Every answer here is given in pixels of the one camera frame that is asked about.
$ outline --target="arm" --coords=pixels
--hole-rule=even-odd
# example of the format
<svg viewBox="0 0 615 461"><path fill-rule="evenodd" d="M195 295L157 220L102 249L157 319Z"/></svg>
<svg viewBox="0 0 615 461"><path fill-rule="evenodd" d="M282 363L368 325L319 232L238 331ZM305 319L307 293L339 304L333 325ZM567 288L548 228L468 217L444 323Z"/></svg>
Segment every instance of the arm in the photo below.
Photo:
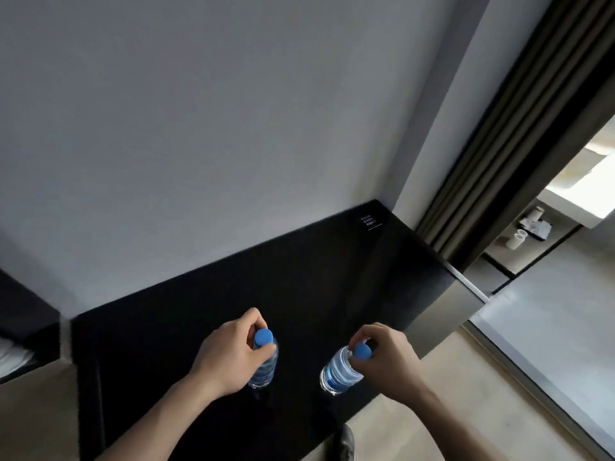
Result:
<svg viewBox="0 0 615 461"><path fill-rule="evenodd" d="M257 309L250 309L211 333L189 374L98 461L166 461L186 429L212 401L243 388L273 355L274 344L252 350L254 332L259 328L267 328L267 324Z"/></svg>
<svg viewBox="0 0 615 461"><path fill-rule="evenodd" d="M505 460L472 426L459 421L427 386L421 375L421 362L403 333L380 323L365 325L350 340L350 349L367 339L378 343L372 358L350 358L350 364L383 395L414 411L445 459Z"/></svg>

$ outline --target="dark curtain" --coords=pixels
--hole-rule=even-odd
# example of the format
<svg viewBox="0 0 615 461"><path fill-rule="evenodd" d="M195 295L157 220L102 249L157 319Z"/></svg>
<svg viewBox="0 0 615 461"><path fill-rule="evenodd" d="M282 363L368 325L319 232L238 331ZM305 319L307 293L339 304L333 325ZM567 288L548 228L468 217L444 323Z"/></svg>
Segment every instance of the dark curtain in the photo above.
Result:
<svg viewBox="0 0 615 461"><path fill-rule="evenodd" d="M553 0L417 233L464 271L615 114L615 0Z"/></svg>

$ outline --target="person's left arm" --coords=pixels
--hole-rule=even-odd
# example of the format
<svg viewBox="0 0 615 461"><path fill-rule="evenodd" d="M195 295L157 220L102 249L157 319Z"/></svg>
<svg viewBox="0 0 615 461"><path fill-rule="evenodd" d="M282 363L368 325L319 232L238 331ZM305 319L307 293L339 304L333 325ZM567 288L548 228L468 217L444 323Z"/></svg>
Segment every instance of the person's left arm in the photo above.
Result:
<svg viewBox="0 0 615 461"><path fill-rule="evenodd" d="M203 341L189 374L98 461L166 461L184 432L212 401L243 388L273 355L274 344L251 348L254 332L260 328L267 328L267 324L252 308L212 332Z"/></svg>

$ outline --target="hand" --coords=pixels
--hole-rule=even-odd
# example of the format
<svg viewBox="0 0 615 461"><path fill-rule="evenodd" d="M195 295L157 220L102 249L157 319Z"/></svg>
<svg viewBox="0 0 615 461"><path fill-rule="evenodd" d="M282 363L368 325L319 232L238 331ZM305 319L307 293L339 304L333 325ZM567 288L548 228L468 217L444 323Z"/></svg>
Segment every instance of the hand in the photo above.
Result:
<svg viewBox="0 0 615 461"><path fill-rule="evenodd" d="M188 377L200 382L208 399L238 392L273 356L273 343L252 350L254 333L261 328L267 328L267 324L258 309L252 308L205 338Z"/></svg>
<svg viewBox="0 0 615 461"><path fill-rule="evenodd" d="M380 393L411 407L427 387L421 375L421 361L406 335L376 322L363 325L348 346L353 350L370 338L378 344L372 357L362 361L351 356L350 365Z"/></svg>

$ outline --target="water bottle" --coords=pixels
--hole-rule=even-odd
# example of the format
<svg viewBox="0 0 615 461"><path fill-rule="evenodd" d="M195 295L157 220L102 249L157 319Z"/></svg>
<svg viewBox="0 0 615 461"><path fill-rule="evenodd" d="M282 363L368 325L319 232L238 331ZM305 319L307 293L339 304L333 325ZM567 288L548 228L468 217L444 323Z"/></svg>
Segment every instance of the water bottle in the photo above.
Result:
<svg viewBox="0 0 615 461"><path fill-rule="evenodd" d="M339 395L363 378L363 375L354 370L348 361L352 355L357 359L367 360L372 356L372 350L365 343L357 344L354 351L350 351L348 346L338 350L320 372L320 387L323 390L332 395Z"/></svg>
<svg viewBox="0 0 615 461"><path fill-rule="evenodd" d="M254 334L253 349L262 348L269 343L275 343L273 356L261 364L257 371L254 372L254 375L252 375L252 378L248 382L250 388L265 388L273 380L273 372L277 364L277 342L273 338L273 333L268 328L261 328Z"/></svg>

